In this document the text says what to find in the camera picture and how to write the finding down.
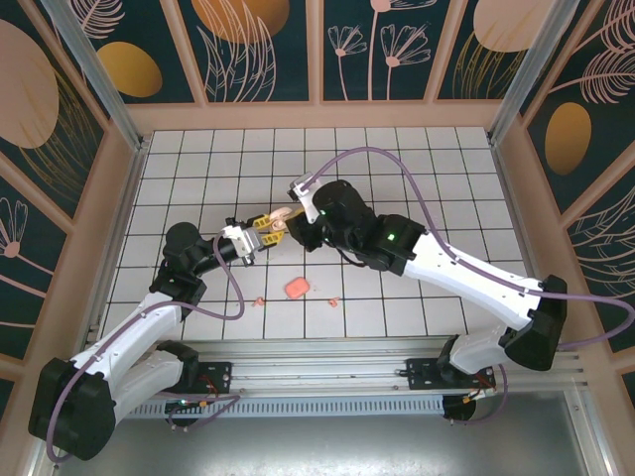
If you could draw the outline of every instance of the small pink piece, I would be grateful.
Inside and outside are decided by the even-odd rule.
[[[309,283],[304,278],[295,278],[285,286],[285,293],[289,299],[299,299],[309,292]]]

